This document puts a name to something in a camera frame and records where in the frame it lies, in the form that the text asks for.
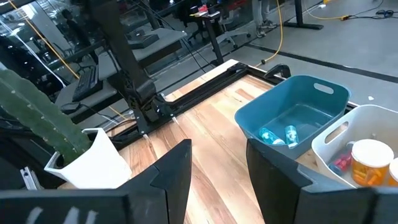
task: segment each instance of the red item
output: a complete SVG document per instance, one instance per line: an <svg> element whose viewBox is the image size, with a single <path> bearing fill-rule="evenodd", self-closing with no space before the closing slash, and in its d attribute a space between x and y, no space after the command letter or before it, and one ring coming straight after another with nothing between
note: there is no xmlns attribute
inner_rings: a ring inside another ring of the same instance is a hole
<svg viewBox="0 0 398 224"><path fill-rule="evenodd" d="M235 10L244 4L246 4L248 0L235 0L232 4L228 6L228 10Z"/></svg>
<svg viewBox="0 0 398 224"><path fill-rule="evenodd" d="M333 164L337 166L341 171L347 171L347 168L351 165L351 154L343 154Z"/></svg>
<svg viewBox="0 0 398 224"><path fill-rule="evenodd" d="M199 12L207 12L207 5L199 7Z"/></svg>

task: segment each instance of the desk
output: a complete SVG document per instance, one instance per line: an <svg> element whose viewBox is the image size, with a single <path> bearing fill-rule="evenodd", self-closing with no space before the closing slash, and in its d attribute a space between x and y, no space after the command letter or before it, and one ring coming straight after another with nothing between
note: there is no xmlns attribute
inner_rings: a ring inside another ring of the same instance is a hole
<svg viewBox="0 0 398 224"><path fill-rule="evenodd" d="M159 40L144 49L132 50L138 64L143 68L180 49L181 43L179 40L187 36L184 31L164 28L153 30L147 34L157 34ZM116 73L116 69L107 52L100 54L98 60L100 80L104 80Z"/></svg>
<svg viewBox="0 0 398 224"><path fill-rule="evenodd" d="M301 0L294 0L295 12L296 12L296 22L284 22L284 27L294 27L294 28L306 28L320 30L323 25L318 24L305 24L303 22L303 9L301 5Z"/></svg>
<svg viewBox="0 0 398 224"><path fill-rule="evenodd" d="M197 12L193 15L196 18L203 19L205 21L205 26L207 29L207 32L209 33L209 38L211 45L213 46L214 53L216 54L216 65L221 65L224 63L223 55L221 54L220 46L217 43L217 37L214 32L214 28L211 24L212 21L217 22L217 19L220 18L221 13L220 11L216 11L213 14L208 14L208 13L203 13L203 12Z"/></svg>
<svg viewBox="0 0 398 224"><path fill-rule="evenodd" d="M149 34L157 34L159 36L159 40L144 49L132 50L137 61L143 67L148 66L181 48L179 40L187 35L185 32L164 28L153 30ZM117 91L106 81L106 79L117 73L111 57L107 52L104 52L98 56L98 61L98 78L104 81L104 88L81 101L81 103L90 106L94 111L101 111L122 98L120 94L116 94ZM76 86L77 81L63 88L55 101L55 104L57 106L62 106L72 102L72 96ZM70 114L69 117L72 118L74 123L79 123L93 115L93 110L82 107L78 111Z"/></svg>
<svg viewBox="0 0 398 224"><path fill-rule="evenodd" d="M85 55L88 55L93 50L103 46L104 43L105 43L105 41L102 40L102 41L99 41L97 43L92 44L89 47L86 47L84 49L78 50L77 52L74 52L73 55L71 55L69 57L66 57L66 58L63 58L63 61L65 63L72 63L75 60L77 60L78 58L83 57ZM54 61L50 62L47 66L48 66L49 69L55 70L55 69L57 69L59 67L64 66L64 64L63 64L63 62L61 60L57 59L57 60L54 60Z"/></svg>
<svg viewBox="0 0 398 224"><path fill-rule="evenodd" d="M173 101L238 63L228 60L167 96ZM119 153L133 175L149 167L183 139L192 139L192 179L185 223L264 224L246 164L246 137L234 120L235 112L270 84L246 76ZM114 135L120 127L108 133ZM297 159L317 170L310 150Z"/></svg>
<svg viewBox="0 0 398 224"><path fill-rule="evenodd" d="M55 100L58 107L72 102L73 93L77 87L78 80L63 88ZM103 81L102 90L92 94L91 96L80 101L81 104L89 106L94 111L101 111L112 103L121 99L121 95L116 91L106 80ZM74 123L84 121L87 117L95 114L93 110L85 106L78 109L76 112L68 114Z"/></svg>
<svg viewBox="0 0 398 224"><path fill-rule="evenodd" d="M143 17L142 19L141 18L131 19L130 16L128 16L129 12L135 10L135 8L133 6L132 8L129 9L128 12L125 12L125 13L121 14L121 16L120 16L121 23L125 25L124 31L132 32L133 30L135 30L139 27L142 27L143 25L147 24L148 22L151 23L151 19L149 19L150 17L153 17L152 19L154 19L152 22L154 22L156 19L157 19L157 22L161 22L159 17L167 16L171 12L176 11L178 9L178 7L183 5L186 1L188 1L188 0L181 0L179 2L164 1L161 4L159 4L158 1L154 1L154 2L150 1L149 2L150 8L153 11L151 11L151 10L144 11L146 14L146 17Z"/></svg>

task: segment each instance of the bin handle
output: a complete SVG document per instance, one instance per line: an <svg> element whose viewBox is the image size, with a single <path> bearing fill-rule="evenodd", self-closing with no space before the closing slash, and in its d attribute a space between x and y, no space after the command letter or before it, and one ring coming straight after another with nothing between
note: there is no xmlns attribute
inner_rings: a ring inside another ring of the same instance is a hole
<svg viewBox="0 0 398 224"><path fill-rule="evenodd" d="M330 88L330 89L332 90L332 92L329 93L329 92L327 92L327 91L320 90L319 88L316 87L316 85L318 85L318 86L320 86L320 87L323 87L323 88L324 88L324 87ZM314 78L314 79L313 79L312 87L313 87L314 89L318 90L318 91L321 91L321 92L323 92L323 93L327 93L327 94L329 94L329 95L334 95L335 93L338 93L339 90L341 90L342 88L344 88L344 87L342 87L342 86L340 86L340 85L337 85L337 84L335 84L335 83L332 83L332 82L329 82L329 81L326 81L326 80L322 80L322 79L320 79L320 78Z"/></svg>
<svg viewBox="0 0 398 224"><path fill-rule="evenodd" d="M329 161L335 151L331 151L331 150L319 150L319 148L324 148L326 145L328 145L329 148L337 148L339 147L339 143L342 138L343 138L343 133L346 132L350 126L350 124L353 122L354 119L354 114L349 112L348 114L346 114L345 116L341 117L339 120L337 120L335 123L333 123L332 125L330 125L328 128L326 128L326 130L324 130L321 134L319 134L311 143L311 147L314 151L314 153L322 158L324 161ZM335 130L337 130L341 125L343 125L344 123L348 123L347 124L347 128L342 130L341 133L339 133L336 137L334 137L332 140L330 140L328 143L326 143L326 138Z"/></svg>

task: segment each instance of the wooden table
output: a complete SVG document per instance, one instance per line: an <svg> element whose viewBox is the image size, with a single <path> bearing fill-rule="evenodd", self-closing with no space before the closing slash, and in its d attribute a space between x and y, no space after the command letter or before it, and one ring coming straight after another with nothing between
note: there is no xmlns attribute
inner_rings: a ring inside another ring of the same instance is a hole
<svg viewBox="0 0 398 224"><path fill-rule="evenodd" d="M173 101L237 63L229 60L167 96ZM177 117L120 154L134 176L183 139L192 139L192 180L185 223L262 223L246 164L246 138L234 120L240 107L272 88L246 76ZM121 126L108 133L114 135ZM317 170L312 150L297 159Z"/></svg>

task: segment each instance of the blue bottle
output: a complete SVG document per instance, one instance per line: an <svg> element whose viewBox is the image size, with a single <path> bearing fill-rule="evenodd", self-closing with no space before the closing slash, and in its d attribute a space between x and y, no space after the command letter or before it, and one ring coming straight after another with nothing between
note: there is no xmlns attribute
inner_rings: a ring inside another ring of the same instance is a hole
<svg viewBox="0 0 398 224"><path fill-rule="evenodd" d="M297 130L293 125L289 125L285 128L286 143L289 149L293 148L299 143L299 136Z"/></svg>
<svg viewBox="0 0 398 224"><path fill-rule="evenodd" d="M278 138L276 134L274 134L272 131L268 130L267 128L261 128L259 134L261 139L267 144L273 144L273 145L285 144L283 140Z"/></svg>

